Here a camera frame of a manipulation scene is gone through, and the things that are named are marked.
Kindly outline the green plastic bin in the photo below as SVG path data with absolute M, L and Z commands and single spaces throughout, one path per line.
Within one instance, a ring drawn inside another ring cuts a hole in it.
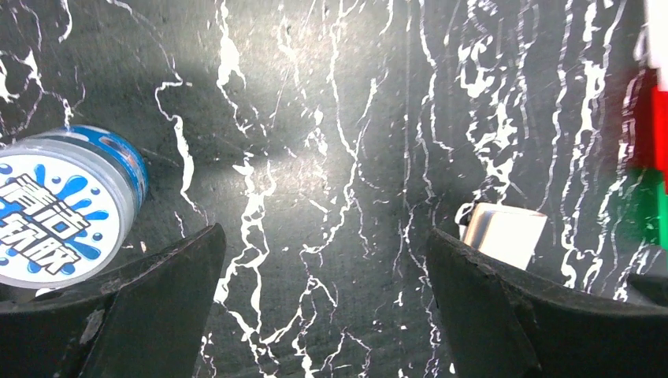
M 656 169 L 640 170 L 636 216 L 643 237 L 667 250 L 667 183 Z

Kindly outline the red plastic bin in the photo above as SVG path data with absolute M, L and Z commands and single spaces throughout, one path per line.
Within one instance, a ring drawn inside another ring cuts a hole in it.
M 667 91 L 656 69 L 647 69 L 636 108 L 636 148 L 640 164 L 667 179 Z

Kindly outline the white plastic bin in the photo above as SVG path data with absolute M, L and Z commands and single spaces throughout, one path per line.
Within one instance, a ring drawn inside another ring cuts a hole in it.
M 667 0 L 644 0 L 644 56 L 655 71 L 657 87 L 667 92 Z

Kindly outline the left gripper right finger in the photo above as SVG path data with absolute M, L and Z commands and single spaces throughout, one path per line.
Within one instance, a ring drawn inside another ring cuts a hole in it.
M 566 288 L 433 229 L 429 280 L 460 377 L 664 377 L 667 280 L 628 277 L 648 304 Z

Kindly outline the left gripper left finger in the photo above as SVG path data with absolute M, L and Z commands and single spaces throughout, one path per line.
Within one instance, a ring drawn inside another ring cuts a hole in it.
M 225 251 L 214 224 L 84 282 L 3 301 L 2 376 L 191 376 Z

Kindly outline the beige leather card holder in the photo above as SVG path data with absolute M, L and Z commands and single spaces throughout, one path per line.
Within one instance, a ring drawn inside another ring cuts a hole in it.
M 532 209 L 473 202 L 460 208 L 455 223 L 466 245 L 525 270 L 535 253 L 547 216 Z

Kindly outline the blue white round tin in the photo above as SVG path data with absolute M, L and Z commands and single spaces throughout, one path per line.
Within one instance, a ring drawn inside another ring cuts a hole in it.
M 1 149 L 1 282 L 55 289 L 85 281 L 117 255 L 147 196 L 137 149 L 87 125 Z

